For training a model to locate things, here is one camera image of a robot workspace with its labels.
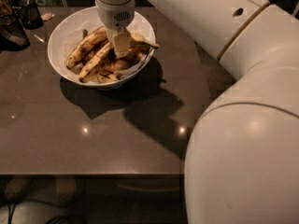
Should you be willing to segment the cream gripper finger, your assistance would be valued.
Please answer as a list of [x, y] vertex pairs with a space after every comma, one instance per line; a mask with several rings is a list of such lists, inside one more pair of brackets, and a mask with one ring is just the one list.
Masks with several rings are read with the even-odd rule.
[[124, 26], [116, 30], [106, 28], [106, 31], [107, 39], [113, 46], [116, 58], [120, 59], [125, 57], [131, 47], [131, 33]]

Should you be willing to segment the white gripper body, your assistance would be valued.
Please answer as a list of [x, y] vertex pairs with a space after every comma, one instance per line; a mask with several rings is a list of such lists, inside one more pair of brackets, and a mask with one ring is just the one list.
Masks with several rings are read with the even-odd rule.
[[111, 30], [128, 26], [135, 17], [135, 0], [95, 0], [101, 22]]

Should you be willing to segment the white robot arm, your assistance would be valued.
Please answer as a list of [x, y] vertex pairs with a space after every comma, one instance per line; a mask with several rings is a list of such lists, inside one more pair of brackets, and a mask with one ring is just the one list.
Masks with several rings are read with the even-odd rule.
[[267, 0], [148, 1], [236, 80], [192, 131], [189, 224], [299, 224], [299, 21]]

